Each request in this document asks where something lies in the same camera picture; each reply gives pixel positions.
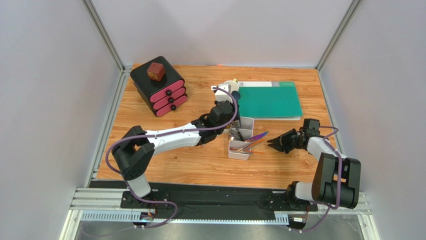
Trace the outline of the blue grey plastic spoon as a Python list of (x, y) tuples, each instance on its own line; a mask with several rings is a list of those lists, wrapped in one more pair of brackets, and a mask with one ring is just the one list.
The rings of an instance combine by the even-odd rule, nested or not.
[(237, 115), (235, 117), (235, 120), (239, 121), (240, 120), (239, 100), (241, 99), (241, 95), (237, 90), (232, 91), (231, 95), (235, 99), (235, 102), (237, 104), (237, 111), (236, 111)]

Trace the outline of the iridescent purple knife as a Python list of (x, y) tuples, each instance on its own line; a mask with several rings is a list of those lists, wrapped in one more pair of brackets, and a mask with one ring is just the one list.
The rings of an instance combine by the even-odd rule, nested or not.
[(260, 140), (260, 139), (262, 139), (263, 137), (265, 137), (268, 133), (269, 133), (269, 131), (265, 131), (265, 132), (263, 132), (263, 133), (260, 133), (260, 134), (254, 135), (254, 136), (252, 136), (252, 137), (250, 137), (250, 138), (246, 139), (246, 140), (245, 140), (245, 142), (247, 142), (247, 143), (255, 142), (255, 141)]

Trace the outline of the white compartment organizer box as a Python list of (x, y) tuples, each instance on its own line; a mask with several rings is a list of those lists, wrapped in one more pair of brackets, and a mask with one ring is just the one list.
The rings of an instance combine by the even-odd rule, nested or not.
[(229, 140), (227, 157), (233, 160), (247, 161), (250, 154), (244, 154), (242, 152), (234, 152), (233, 149), (241, 148), (245, 145), (245, 140), (253, 136), (255, 120), (249, 117), (240, 117), (240, 120), (234, 121), (232, 124), (238, 124), (239, 130), (244, 138), (244, 141)]

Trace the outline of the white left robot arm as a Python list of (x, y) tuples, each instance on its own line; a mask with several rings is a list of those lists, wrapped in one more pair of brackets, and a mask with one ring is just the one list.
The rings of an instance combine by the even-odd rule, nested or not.
[(237, 115), (235, 101), (219, 101), (209, 113), (181, 127), (144, 131), (137, 125), (113, 143), (105, 156), (113, 156), (118, 166), (113, 171), (122, 176), (132, 195), (143, 201), (151, 193), (145, 172), (152, 157), (178, 148), (205, 145), (221, 135)]

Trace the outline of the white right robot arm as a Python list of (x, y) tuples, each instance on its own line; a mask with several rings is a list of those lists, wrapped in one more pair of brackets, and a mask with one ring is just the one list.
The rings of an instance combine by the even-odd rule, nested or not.
[(320, 128), (319, 120), (306, 118), (298, 130), (267, 141), (269, 147), (279, 152), (305, 150), (318, 161), (312, 182), (293, 181), (287, 186), (285, 204), (292, 210), (312, 203), (332, 209), (354, 209), (359, 202), (361, 162), (340, 153), (328, 135), (320, 134)]

